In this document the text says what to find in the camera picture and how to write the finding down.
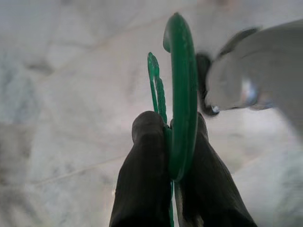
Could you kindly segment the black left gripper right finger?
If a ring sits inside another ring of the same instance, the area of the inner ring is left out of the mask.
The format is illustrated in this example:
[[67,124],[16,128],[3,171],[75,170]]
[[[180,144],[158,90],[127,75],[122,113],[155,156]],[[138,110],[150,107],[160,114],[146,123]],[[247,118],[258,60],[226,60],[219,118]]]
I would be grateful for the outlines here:
[[198,113],[191,167],[180,181],[177,208],[185,227],[254,227],[231,173],[211,146],[203,116]]

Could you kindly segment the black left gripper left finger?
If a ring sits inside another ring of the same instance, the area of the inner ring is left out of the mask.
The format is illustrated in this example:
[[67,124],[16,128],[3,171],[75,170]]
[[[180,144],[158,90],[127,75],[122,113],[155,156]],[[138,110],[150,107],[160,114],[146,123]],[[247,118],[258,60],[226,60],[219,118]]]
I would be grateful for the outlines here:
[[120,168],[111,227],[169,227],[171,185],[164,122],[153,111],[132,125],[133,146]]

